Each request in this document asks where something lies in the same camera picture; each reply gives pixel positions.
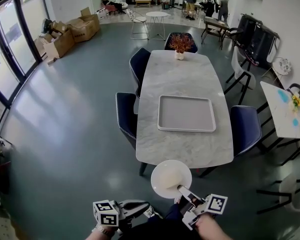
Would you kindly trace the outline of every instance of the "gray tray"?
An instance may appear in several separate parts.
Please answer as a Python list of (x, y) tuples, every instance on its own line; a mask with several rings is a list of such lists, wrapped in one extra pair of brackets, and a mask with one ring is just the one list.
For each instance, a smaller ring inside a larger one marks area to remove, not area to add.
[(213, 133), (216, 130), (216, 121), (211, 100), (161, 95), (158, 129), (173, 132)]

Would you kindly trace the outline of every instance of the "blue paint stain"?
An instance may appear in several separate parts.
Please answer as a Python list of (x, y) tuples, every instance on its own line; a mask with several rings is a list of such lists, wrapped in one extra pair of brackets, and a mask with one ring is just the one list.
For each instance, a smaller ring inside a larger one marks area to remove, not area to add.
[(298, 126), (299, 121), (298, 121), (298, 119), (295, 118), (295, 119), (293, 119), (292, 123), (294, 126)]
[(288, 103), (289, 102), (289, 97), (288, 97), (288, 95), (283, 90), (278, 90), (278, 94), (280, 95), (280, 97), (281, 97), (281, 99), (282, 99), (282, 101), (284, 103)]

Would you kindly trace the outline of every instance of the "white vase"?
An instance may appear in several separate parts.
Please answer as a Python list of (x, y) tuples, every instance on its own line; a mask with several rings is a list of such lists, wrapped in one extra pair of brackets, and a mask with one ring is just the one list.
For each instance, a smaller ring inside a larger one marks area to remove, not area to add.
[(174, 58), (177, 59), (177, 60), (182, 61), (185, 58), (185, 54), (175, 51)]

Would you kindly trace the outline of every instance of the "wristwatch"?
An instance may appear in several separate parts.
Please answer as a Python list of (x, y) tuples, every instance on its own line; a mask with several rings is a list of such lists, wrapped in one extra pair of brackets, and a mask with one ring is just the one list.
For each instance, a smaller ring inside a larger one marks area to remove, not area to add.
[(110, 238), (112, 238), (115, 235), (115, 231), (106, 230), (103, 226), (101, 226), (99, 224), (95, 225), (95, 228), (92, 230), (92, 232), (95, 230), (100, 231), (102, 234), (104, 234)]

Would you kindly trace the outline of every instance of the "black door frame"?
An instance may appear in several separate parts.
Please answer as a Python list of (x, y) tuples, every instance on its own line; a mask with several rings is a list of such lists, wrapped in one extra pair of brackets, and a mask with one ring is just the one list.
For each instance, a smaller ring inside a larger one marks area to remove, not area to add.
[[(8, 2), (9, 0), (0, 0), (0, 6), (4, 3)], [(10, 51), (9, 47), (7, 47), (5, 36), (2, 34), (3, 31), (0, 31), (0, 50), (7, 61), (9, 67), (11, 68), (12, 72), (16, 76), (16, 78), (19, 80), (19, 84), (15, 88), (14, 92), (12, 93), (11, 97), (7, 99), (0, 91), (0, 101), (6, 108), (10, 108), (12, 105), (13, 100), (15, 99), (16, 95), (20, 91), (22, 85), (25, 83), (26, 79), (31, 75), (31, 73), (34, 71), (34, 69), (41, 63), (43, 60), (36, 48), (35, 42), (33, 41), (30, 31), (28, 29), (28, 25), (24, 16), (24, 13), (22, 11), (22, 5), (20, 0), (12, 0), (15, 5), (15, 12), (21, 27), (22, 34), (25, 37), (25, 40), (28, 44), (29, 49), (31, 50), (31, 53), (35, 59), (35, 63), (30, 67), (30, 69), (24, 73), (20, 65), (18, 64), (18, 61), (14, 59), (14, 55), (12, 54), (12, 51)]]

